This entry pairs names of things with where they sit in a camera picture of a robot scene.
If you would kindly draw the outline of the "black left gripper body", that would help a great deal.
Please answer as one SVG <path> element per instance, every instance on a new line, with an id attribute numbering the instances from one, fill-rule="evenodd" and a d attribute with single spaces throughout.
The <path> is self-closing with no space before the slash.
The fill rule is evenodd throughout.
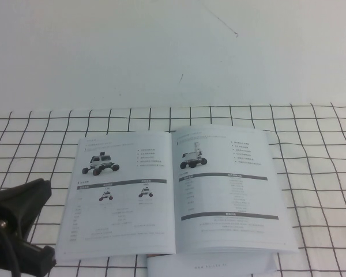
<path id="1" fill-rule="evenodd" d="M 11 236 L 0 225 L 0 269 L 10 272 L 11 276 L 46 276 L 56 263 L 54 248 L 32 245 Z"/>

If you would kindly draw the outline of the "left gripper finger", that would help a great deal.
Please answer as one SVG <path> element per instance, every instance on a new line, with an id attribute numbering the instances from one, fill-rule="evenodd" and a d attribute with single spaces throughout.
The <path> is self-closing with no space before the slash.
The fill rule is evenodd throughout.
<path id="1" fill-rule="evenodd" d="M 29 199 L 41 192 L 45 184 L 46 181 L 40 178 L 23 185 L 0 190 L 0 202 L 12 199 Z"/>
<path id="2" fill-rule="evenodd" d="M 0 202 L 0 222 L 5 222 L 10 234 L 27 239 L 35 219 L 51 197 L 51 182 L 45 180 L 41 192 L 29 199 L 12 199 Z"/>

